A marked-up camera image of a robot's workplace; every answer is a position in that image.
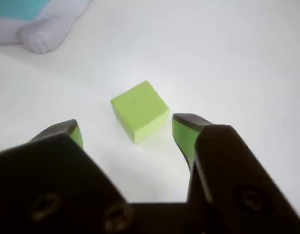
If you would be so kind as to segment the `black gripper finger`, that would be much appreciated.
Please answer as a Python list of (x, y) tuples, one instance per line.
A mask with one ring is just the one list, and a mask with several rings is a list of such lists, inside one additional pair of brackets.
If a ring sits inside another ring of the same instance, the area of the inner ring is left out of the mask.
[(300, 234), (300, 217), (232, 126), (176, 113), (172, 135), (190, 171), (187, 203), (206, 233)]
[(65, 132), (0, 152), (0, 234), (121, 234), (132, 208)]

